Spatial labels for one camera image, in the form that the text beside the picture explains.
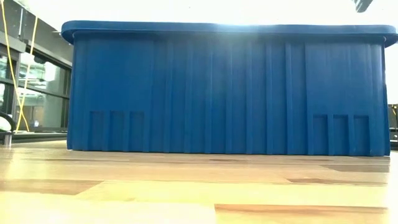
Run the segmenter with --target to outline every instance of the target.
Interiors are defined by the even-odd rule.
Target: cable
[[[12,66],[12,59],[11,59],[11,52],[10,52],[10,44],[8,41],[8,33],[7,33],[7,22],[6,22],[6,9],[4,7],[4,0],[0,0],[1,2],[1,8],[2,8],[2,20],[3,20],[3,24],[4,24],[4,34],[6,36],[6,44],[7,44],[7,54],[8,54],[8,61],[10,64],[10,70],[11,70],[11,77],[12,77],[12,82],[14,83],[14,90],[15,93],[17,95],[17,101],[18,101],[18,105],[20,108],[20,116],[23,117],[24,121],[25,121],[25,125],[26,125],[26,130],[29,131],[29,125],[27,124],[26,118],[24,116],[24,110],[21,106],[21,101],[19,100],[19,94],[18,94],[18,86],[17,86],[17,82],[15,80],[15,74],[14,74],[14,67]]]
[[[33,34],[32,34],[32,45],[30,46],[30,56],[33,56],[33,48],[35,45],[35,36],[36,36],[36,28],[37,28],[37,16],[35,17],[35,25],[33,26]],[[26,90],[27,87],[27,76],[30,73],[30,66],[31,66],[31,60],[28,61],[27,64],[27,69],[26,69],[26,77],[25,77],[25,85],[24,85],[24,90]],[[22,102],[21,102],[21,111],[22,108],[24,107],[24,103],[25,103],[25,94],[22,96]],[[21,118],[22,118],[22,113],[19,113],[19,118],[18,118],[18,123],[17,123],[17,129],[16,132],[18,132],[19,130],[19,125],[21,124]]]

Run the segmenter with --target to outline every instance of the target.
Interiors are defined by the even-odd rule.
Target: plastic bin
[[[71,21],[68,148],[389,155],[391,26]]]

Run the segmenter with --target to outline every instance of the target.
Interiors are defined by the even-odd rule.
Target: yellow cable
[[[15,74],[14,74],[14,69],[12,66],[12,59],[11,59],[11,53],[10,53],[10,45],[9,45],[9,41],[8,41],[8,33],[7,33],[7,22],[6,22],[6,12],[5,12],[5,7],[4,7],[4,0],[0,0],[1,1],[1,7],[2,7],[2,20],[4,23],[4,33],[6,36],[6,44],[7,44],[7,53],[8,53],[8,61],[10,63],[10,69],[11,69],[11,76],[12,76],[12,82],[14,83],[14,89],[15,89],[15,93],[17,95],[17,101],[18,101],[18,105],[20,108],[20,116],[23,117],[25,124],[26,124],[26,130],[29,131],[29,125],[27,124],[26,118],[24,116],[24,110],[21,106],[21,101],[19,100],[19,94],[18,94],[18,86],[17,86],[17,82],[15,80]]]
[[[33,26],[32,45],[30,46],[30,57],[33,56],[33,48],[34,48],[34,45],[35,45],[35,36],[36,36],[36,28],[37,28],[37,16],[35,18],[35,25]],[[27,87],[27,76],[30,73],[30,66],[31,66],[31,60],[29,60],[28,64],[27,64],[24,90],[26,90],[26,87]],[[22,96],[21,110],[24,107],[24,103],[25,103],[25,94]],[[22,113],[19,113],[19,118],[18,118],[16,132],[18,132],[18,130],[19,130],[19,125],[21,124],[21,118],[22,118]]]

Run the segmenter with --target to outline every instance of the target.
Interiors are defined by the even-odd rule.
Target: bin rim
[[[93,32],[224,32],[276,35],[369,35],[385,38],[389,47],[398,41],[398,33],[389,25],[231,25],[186,22],[113,22],[68,21],[62,25],[62,37],[73,44],[78,31]]]

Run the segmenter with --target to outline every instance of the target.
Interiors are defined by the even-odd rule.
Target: light wood surface
[[[398,154],[0,149],[0,223],[398,223]]]

